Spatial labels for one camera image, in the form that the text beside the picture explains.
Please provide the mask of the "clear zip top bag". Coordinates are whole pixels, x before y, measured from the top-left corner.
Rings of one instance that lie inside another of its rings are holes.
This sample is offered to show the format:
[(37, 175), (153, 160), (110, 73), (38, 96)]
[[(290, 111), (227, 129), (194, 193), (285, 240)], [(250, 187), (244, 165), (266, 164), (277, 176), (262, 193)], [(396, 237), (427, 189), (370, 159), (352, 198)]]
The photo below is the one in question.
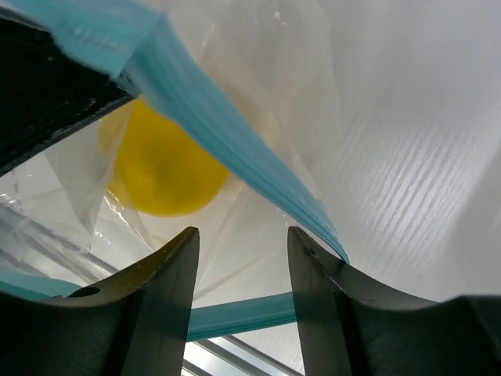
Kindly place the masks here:
[(48, 31), (65, 56), (111, 74), (130, 94), (144, 92), (156, 110), (180, 121), (182, 128), (212, 156), (300, 224), (325, 241), (342, 259), (347, 258), (326, 211), (285, 163), (265, 144), (229, 97), (189, 57), (175, 31), (171, 1), (127, 1), (127, 9), (153, 10), (153, 19), (142, 21), (142, 38), (119, 62), (106, 62), (106, 54), (77, 40), (77, 24), (63, 35), (63, 21), (76, 9), (54, 21), (45, 17), (44, 1), (4, 1), (1, 16), (18, 24)]

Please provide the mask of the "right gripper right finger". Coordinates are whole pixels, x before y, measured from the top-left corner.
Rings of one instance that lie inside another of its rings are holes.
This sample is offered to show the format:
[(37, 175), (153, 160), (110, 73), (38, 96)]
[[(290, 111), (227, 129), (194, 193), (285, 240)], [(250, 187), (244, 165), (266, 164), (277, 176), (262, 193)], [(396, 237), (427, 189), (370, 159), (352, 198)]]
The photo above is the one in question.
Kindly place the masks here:
[(432, 302), (341, 261), (291, 227), (287, 252), (308, 375), (497, 375), (500, 299)]

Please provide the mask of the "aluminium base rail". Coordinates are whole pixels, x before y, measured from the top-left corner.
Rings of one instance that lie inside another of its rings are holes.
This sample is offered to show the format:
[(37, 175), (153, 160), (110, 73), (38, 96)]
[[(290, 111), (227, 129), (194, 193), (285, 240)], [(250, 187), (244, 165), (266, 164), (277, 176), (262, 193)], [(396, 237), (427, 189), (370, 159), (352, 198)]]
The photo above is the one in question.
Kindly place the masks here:
[(181, 375), (297, 375), (301, 373), (228, 335), (188, 342)]

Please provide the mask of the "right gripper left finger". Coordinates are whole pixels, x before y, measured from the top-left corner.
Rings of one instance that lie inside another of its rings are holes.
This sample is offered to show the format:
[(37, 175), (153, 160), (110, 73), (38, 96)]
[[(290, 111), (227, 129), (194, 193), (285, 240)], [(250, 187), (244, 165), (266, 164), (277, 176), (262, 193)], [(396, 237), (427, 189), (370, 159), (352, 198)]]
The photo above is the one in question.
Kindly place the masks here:
[(189, 227), (67, 297), (2, 293), (2, 374), (180, 374), (199, 249), (199, 231)]

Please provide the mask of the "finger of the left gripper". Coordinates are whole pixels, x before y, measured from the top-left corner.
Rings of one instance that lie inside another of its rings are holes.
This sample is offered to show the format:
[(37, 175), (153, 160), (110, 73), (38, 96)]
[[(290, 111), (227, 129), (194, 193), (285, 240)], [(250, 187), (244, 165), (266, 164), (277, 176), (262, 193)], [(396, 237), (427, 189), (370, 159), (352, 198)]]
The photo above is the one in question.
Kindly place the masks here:
[(1, 173), (132, 101), (69, 59), (49, 33), (1, 21)]

